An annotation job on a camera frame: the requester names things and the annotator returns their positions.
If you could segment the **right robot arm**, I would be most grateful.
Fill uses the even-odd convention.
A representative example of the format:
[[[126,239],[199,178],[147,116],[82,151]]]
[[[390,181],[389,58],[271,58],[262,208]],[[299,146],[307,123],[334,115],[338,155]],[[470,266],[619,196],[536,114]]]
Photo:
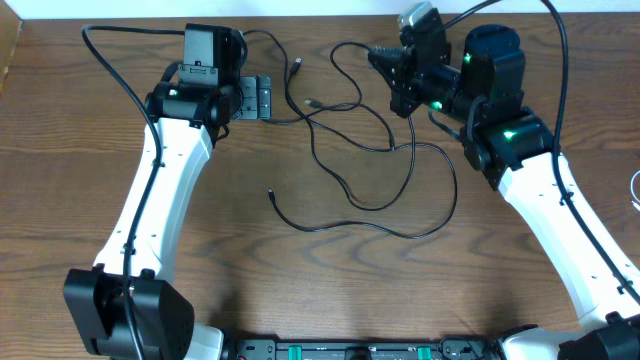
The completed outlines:
[[[401,117],[420,105],[461,123],[471,166],[530,227],[559,273],[578,317],[577,333],[539,327],[497,341],[505,359],[635,359],[639,355],[639,271],[579,190],[553,135],[522,103],[525,57],[518,34],[482,25],[466,37],[460,67],[438,18],[404,26],[397,48],[368,59],[392,91]]]

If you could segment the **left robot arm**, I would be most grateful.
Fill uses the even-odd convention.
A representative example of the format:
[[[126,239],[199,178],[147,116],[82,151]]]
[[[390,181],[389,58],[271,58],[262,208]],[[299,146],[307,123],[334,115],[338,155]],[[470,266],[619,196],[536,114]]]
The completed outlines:
[[[236,119],[271,115],[271,81],[241,70],[239,30],[188,24],[184,55],[135,104],[144,145],[117,224],[88,270],[63,294],[88,353],[110,359],[232,359],[236,346],[200,324],[174,287],[178,241],[197,179]]]

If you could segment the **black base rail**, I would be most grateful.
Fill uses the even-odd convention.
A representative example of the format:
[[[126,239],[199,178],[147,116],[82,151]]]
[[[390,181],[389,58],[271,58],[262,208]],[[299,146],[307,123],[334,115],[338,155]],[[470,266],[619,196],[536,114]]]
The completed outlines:
[[[223,342],[221,360],[430,360],[546,359],[545,352],[504,339],[447,336],[422,339],[293,339],[276,335],[232,335]]]

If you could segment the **wooden side panel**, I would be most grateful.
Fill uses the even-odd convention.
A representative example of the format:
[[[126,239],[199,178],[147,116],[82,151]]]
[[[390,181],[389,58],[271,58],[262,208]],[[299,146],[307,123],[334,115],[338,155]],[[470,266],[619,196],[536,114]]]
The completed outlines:
[[[9,7],[5,0],[0,5],[0,82],[1,88],[9,72],[23,20]]]

